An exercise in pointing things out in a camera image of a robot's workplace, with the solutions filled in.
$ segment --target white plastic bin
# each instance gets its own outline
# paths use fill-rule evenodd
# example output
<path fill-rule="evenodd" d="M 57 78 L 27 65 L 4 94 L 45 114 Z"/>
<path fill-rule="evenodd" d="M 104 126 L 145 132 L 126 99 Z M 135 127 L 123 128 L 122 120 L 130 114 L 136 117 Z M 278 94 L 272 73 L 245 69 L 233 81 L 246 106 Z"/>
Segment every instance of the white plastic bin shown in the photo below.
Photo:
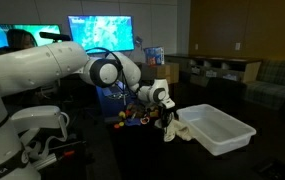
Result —
<path fill-rule="evenodd" d="M 202 104 L 177 110 L 191 135 L 214 156 L 246 146 L 256 130 L 234 117 Z"/>

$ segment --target couch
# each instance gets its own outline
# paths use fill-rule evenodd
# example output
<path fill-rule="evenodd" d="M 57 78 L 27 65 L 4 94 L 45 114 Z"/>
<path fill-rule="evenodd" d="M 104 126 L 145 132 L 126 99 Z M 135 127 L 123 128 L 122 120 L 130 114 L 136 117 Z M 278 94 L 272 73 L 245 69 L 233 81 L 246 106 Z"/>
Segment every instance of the couch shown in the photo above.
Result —
<path fill-rule="evenodd" d="M 285 101 L 285 60 L 264 60 L 256 81 L 247 83 L 244 99 L 279 110 Z"/>

